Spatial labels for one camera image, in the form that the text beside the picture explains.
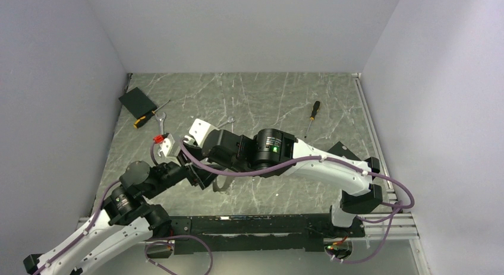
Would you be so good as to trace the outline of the large metal key ring plate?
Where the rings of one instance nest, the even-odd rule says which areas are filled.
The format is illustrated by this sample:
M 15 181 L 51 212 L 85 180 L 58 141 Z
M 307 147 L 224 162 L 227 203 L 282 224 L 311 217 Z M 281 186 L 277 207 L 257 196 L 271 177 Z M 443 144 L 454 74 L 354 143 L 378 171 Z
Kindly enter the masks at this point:
M 212 191 L 213 192 L 227 192 L 231 185 L 233 184 L 235 177 L 233 176 L 218 176 L 212 182 Z

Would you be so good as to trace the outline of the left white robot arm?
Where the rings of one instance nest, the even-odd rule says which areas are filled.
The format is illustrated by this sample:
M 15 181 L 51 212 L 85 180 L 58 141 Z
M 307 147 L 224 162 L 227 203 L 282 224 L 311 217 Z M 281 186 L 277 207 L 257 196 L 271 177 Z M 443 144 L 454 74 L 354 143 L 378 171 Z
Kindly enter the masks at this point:
M 28 274 L 90 274 L 133 245 L 155 240 L 158 245 L 188 239 L 187 225 L 173 221 L 148 199 L 188 179 L 206 188 L 217 176 L 174 162 L 150 166 L 133 162 L 119 180 L 107 187 L 93 215 L 61 244 L 44 254 L 28 255 Z

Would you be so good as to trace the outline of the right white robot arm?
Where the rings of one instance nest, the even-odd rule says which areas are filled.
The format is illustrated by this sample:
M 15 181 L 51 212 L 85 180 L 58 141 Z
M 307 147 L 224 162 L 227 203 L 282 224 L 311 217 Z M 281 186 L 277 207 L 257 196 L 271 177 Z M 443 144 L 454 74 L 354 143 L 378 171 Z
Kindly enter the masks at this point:
M 383 202 L 381 186 L 373 183 L 376 170 L 371 162 L 319 150 L 278 129 L 262 129 L 252 138 L 223 129 L 195 129 L 193 137 L 193 148 L 202 159 L 224 170 L 203 164 L 190 152 L 192 145 L 187 139 L 180 141 L 181 152 L 208 172 L 233 177 L 294 175 L 335 185 L 340 193 L 327 221 L 334 236 L 344 235 L 358 215 L 371 213 Z

